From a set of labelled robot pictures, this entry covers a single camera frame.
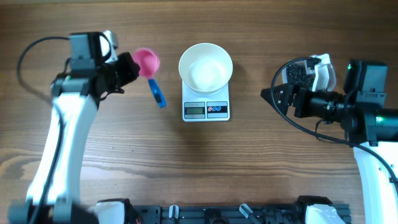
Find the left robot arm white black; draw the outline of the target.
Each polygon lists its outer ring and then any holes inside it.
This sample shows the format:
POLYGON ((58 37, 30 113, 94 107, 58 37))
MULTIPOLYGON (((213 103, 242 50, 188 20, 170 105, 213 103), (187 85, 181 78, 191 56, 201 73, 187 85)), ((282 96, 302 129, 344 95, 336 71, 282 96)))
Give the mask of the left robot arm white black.
POLYGON ((50 96, 27 84, 22 61, 37 42, 19 57, 16 75, 21 87, 52 107, 50 129, 37 173, 24 203, 10 204, 10 223, 102 223, 94 210, 80 204, 80 172, 90 127, 100 102, 139 76, 129 52, 116 54, 116 34, 72 33, 70 57, 51 84, 50 96))

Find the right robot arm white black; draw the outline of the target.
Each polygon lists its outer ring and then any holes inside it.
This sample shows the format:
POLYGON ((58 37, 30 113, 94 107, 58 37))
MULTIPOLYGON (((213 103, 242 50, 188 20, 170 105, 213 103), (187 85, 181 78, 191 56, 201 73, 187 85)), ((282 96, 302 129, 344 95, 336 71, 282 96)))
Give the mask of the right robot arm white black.
POLYGON ((366 223, 397 223, 397 110, 385 108, 388 67, 377 60, 350 60, 344 93, 310 91, 299 84, 272 84, 261 91, 266 100, 297 129, 353 148, 361 176, 366 223), (287 117, 317 117, 339 123, 344 139, 311 131, 287 117))

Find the pink scoop blue handle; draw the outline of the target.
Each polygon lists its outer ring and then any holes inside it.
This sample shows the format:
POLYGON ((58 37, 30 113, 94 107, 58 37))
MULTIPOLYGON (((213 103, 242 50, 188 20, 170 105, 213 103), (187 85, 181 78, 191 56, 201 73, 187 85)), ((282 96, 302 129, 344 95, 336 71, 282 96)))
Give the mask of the pink scoop blue handle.
POLYGON ((160 58, 157 53, 149 48, 139 48, 134 52, 132 59, 140 68, 139 76, 147 79, 150 90, 158 106, 160 108, 165 108, 167 106, 167 102, 155 80, 155 74, 158 72, 160 67, 160 58))

